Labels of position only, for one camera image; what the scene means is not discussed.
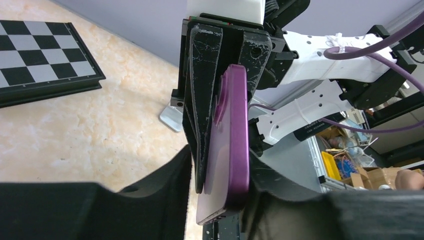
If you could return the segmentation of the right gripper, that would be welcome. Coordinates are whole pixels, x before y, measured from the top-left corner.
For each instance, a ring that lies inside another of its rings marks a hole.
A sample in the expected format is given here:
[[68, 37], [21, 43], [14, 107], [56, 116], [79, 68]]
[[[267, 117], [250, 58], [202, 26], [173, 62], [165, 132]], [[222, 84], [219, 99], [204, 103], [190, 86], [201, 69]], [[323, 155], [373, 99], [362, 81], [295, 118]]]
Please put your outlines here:
[[195, 191], [206, 179], [215, 79], [231, 64], [246, 69], [247, 99], [264, 88], [263, 74], [271, 82], [273, 57], [285, 47], [283, 31], [273, 24], [257, 24], [201, 13], [183, 20], [178, 87], [170, 104], [183, 107], [183, 128], [194, 161]]

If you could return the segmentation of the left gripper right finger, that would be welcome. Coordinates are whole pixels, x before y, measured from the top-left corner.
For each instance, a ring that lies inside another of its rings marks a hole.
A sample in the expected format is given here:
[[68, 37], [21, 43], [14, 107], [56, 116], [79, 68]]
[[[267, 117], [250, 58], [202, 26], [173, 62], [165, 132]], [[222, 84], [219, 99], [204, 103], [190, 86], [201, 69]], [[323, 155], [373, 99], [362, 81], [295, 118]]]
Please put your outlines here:
[[421, 190], [307, 194], [250, 152], [250, 188], [240, 225], [248, 240], [421, 240]]

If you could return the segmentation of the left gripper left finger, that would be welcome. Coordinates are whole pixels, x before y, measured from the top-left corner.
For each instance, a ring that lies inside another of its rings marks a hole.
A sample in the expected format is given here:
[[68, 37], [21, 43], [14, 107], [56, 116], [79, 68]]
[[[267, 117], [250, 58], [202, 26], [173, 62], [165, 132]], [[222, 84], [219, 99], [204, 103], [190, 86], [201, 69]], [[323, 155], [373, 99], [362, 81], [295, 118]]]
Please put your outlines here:
[[119, 192], [95, 182], [2, 183], [3, 240], [182, 240], [191, 151]]

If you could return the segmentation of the black phone with purple edge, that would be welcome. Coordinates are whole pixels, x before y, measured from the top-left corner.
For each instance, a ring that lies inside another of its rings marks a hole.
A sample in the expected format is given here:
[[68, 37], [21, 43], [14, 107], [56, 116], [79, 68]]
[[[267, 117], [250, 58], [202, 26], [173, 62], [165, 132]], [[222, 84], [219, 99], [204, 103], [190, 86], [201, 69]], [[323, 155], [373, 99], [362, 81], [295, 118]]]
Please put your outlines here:
[[247, 71], [231, 64], [220, 79], [212, 118], [206, 177], [196, 223], [206, 225], [238, 213], [250, 184]]

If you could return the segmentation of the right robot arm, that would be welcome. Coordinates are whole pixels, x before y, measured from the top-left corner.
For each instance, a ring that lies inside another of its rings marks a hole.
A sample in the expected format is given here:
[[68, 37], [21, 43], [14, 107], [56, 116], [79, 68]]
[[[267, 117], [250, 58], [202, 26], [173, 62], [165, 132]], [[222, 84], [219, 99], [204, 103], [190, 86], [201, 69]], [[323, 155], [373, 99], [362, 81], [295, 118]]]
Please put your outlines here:
[[[171, 104], [183, 108], [182, 126], [195, 166], [199, 194], [249, 188], [249, 150], [259, 152], [331, 114], [365, 110], [392, 97], [404, 80], [393, 44], [424, 25], [423, 14], [397, 32], [360, 37], [310, 36], [282, 27], [300, 15], [307, 0], [193, 0], [182, 22], [178, 87]], [[248, 104], [256, 90], [300, 81], [318, 85], [253, 122]]]

